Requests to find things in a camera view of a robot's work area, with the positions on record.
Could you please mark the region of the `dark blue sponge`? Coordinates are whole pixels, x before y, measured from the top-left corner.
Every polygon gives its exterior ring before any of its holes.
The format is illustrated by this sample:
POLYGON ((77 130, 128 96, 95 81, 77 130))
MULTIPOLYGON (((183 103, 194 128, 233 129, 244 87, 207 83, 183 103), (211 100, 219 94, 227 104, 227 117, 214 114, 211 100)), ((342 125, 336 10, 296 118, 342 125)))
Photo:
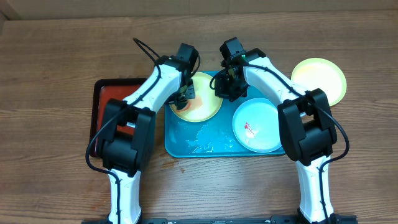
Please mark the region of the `dark blue sponge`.
POLYGON ((185 106, 177 106, 176 107, 176 111, 185 111, 185 110, 188 110, 189 109, 189 107, 190 107, 190 103, 187 103, 185 106))

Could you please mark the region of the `green plate back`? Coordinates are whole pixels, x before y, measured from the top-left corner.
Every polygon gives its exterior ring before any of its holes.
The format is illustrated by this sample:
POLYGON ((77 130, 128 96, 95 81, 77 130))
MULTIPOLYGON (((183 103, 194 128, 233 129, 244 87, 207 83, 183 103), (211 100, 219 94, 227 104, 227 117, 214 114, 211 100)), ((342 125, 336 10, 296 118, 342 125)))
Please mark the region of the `green plate back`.
POLYGON ((177 110, 175 105, 170 109, 182 120, 188 122, 202 122, 210 119, 221 108, 223 99, 215 95, 215 91, 210 88, 212 76, 203 72, 196 73, 193 77, 193 87, 195 90, 194 99, 189 99, 187 105, 177 110))

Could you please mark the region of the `green plate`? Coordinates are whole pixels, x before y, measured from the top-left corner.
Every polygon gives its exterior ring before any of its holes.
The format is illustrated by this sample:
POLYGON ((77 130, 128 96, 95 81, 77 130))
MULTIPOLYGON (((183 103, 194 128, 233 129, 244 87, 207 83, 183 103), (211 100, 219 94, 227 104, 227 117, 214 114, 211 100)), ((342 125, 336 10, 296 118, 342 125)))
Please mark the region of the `green plate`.
POLYGON ((189 99, 187 105, 177 110, 175 105, 170 109, 182 120, 188 122, 202 122, 210 119, 221 108, 223 99, 215 95, 215 91, 210 88, 212 76, 203 72, 196 73, 193 77, 193 87, 195 90, 194 99, 189 99))
POLYGON ((291 80, 309 90, 322 89, 330 106, 339 103, 347 89, 343 71, 324 58, 308 58, 301 61, 294 68, 291 80))

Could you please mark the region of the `light blue plate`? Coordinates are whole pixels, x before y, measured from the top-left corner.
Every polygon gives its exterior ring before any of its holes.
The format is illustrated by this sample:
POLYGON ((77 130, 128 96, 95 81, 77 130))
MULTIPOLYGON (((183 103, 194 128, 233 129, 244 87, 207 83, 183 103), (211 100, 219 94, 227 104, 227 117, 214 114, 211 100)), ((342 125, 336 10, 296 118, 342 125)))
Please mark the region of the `light blue plate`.
POLYGON ((274 152, 282 146, 277 109, 268 99, 253 98, 239 105, 232 127, 238 142, 252 152, 274 152))

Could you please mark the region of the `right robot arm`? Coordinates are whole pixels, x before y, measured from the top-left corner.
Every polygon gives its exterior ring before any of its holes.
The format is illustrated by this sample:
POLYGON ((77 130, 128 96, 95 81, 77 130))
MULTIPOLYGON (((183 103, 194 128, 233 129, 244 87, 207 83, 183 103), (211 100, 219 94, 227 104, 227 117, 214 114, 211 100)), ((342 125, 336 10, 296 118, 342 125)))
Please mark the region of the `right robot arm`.
POLYGON ((326 93, 306 90, 279 72, 258 48, 246 51, 238 38, 225 41, 220 52, 223 70, 211 82, 215 95, 235 101, 253 86, 277 108, 279 136, 286 155, 296 163, 303 223, 336 223, 330 202, 328 165, 337 141, 338 122, 326 93))

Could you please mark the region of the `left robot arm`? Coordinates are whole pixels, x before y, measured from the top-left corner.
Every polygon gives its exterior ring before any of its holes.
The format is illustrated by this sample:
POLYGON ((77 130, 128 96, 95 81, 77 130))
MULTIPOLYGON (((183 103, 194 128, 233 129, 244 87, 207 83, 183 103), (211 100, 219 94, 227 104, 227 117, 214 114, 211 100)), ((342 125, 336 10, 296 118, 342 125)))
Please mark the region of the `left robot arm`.
POLYGON ((182 109, 195 97, 192 76, 200 56, 193 46, 181 44, 176 55, 159 56, 137 44, 154 62, 154 71, 133 94, 107 102, 101 127, 87 147, 96 150, 103 166, 87 165, 109 176, 111 211, 103 223, 140 222, 140 178, 154 150, 156 114, 164 104, 182 109))

